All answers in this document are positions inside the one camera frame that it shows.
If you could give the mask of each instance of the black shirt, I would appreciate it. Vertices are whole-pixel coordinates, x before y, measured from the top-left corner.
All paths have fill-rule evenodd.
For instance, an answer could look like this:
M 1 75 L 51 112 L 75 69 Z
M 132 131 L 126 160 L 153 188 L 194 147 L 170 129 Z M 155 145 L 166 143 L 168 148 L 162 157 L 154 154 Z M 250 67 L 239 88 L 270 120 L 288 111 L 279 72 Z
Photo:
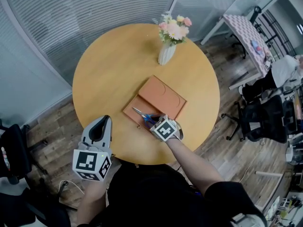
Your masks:
M 242 184 L 215 183 L 202 196 L 168 165 L 122 165 L 107 193 L 109 206 L 81 227 L 232 226 L 239 213 L 265 221 Z

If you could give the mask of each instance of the person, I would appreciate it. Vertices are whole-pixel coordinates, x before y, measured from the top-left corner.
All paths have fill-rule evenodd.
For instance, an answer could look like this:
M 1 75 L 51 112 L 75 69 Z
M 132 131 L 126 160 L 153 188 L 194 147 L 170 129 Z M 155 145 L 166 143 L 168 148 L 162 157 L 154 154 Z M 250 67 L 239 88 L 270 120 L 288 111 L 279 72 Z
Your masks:
M 286 55 L 284 58 L 272 63 L 272 68 L 264 78 L 257 80 L 252 86 L 245 84 L 239 87 L 239 93 L 247 102 L 268 89 L 281 86 L 285 90 L 291 90 L 301 83 L 303 77 L 303 57 L 296 58 Z
M 189 150 L 179 139 L 167 146 L 181 165 L 135 166 L 123 162 L 106 186 L 90 182 L 77 212 L 78 227 L 107 226 L 235 226 L 232 218 L 250 215 L 266 226 L 241 183 L 225 182 L 216 168 Z

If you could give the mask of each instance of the wooden floor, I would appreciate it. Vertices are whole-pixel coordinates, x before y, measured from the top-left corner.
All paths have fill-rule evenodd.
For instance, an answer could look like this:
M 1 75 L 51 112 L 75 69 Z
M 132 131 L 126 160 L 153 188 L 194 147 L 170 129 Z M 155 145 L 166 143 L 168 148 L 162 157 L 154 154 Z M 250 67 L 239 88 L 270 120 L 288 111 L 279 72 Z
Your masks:
M 220 115 L 229 113 L 237 116 L 237 109 L 233 103 L 240 100 L 238 90 L 230 91 L 228 86 L 239 77 L 243 77 L 247 71 L 255 70 L 249 56 L 246 60 L 243 60 L 240 48 L 232 48 L 231 43 L 223 37 L 212 38 L 205 46 L 200 46 L 197 43 L 215 70 L 221 100 L 216 124 L 209 137 L 195 153 L 210 161 L 227 181 L 235 182 L 243 177 L 247 167 L 254 160 L 242 183 L 253 202 L 263 205 L 272 192 L 276 180 L 270 177 L 257 176 L 254 172 L 283 173 L 287 171 L 285 163 L 286 145 L 271 140 L 256 143 L 248 140 L 240 142 L 239 135 L 236 135 L 231 141 L 225 139 L 232 133 L 235 123 L 228 118 L 221 119 Z M 73 149 L 77 148 L 83 130 L 77 119 L 72 99 L 66 99 L 32 122 L 30 126 L 30 131 L 27 134 L 29 146 L 43 138 L 48 141 L 46 147 L 37 148 L 33 155 L 49 174 L 48 176 L 42 176 L 33 167 L 33 171 L 29 174 L 30 179 L 37 183 L 39 178 L 43 177 L 54 193 L 58 192 L 61 180 L 73 181 L 84 190 L 87 183 L 81 181 L 71 170 Z M 179 168 L 177 162 L 170 165 L 174 169 Z M 107 184 L 109 184 L 111 177 L 118 168 L 119 162 L 114 160 Z M 61 202 L 77 207 L 81 197 L 82 193 L 73 184 L 69 184 L 63 192 Z M 70 217 L 72 226 L 75 226 L 75 213 L 71 212 Z

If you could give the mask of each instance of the pink tablecloth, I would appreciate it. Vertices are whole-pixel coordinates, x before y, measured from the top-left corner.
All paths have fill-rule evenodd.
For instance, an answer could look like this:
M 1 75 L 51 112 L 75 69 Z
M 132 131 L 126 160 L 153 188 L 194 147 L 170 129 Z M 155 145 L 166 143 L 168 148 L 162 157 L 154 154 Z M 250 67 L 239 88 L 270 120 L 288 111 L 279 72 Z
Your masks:
M 251 41 L 255 40 L 261 48 L 264 48 L 266 52 L 270 52 L 265 41 L 262 39 L 261 35 L 258 33 L 256 28 L 252 23 L 244 16 L 238 15 L 224 15 L 223 16 L 226 24 L 230 27 L 233 33 L 238 37 L 246 51 L 250 55 L 254 64 L 258 67 L 258 70 L 262 73 L 263 77 L 267 74 L 267 69 L 264 66 L 265 54 L 259 55 L 253 48 Z

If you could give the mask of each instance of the white vase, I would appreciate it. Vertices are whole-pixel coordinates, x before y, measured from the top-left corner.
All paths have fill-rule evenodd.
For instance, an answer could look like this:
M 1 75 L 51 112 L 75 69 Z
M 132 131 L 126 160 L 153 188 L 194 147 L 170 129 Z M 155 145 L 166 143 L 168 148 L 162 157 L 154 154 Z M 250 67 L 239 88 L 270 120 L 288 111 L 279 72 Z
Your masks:
M 159 54 L 158 63 L 163 66 L 172 58 L 176 50 L 176 45 L 171 43 L 164 43 Z

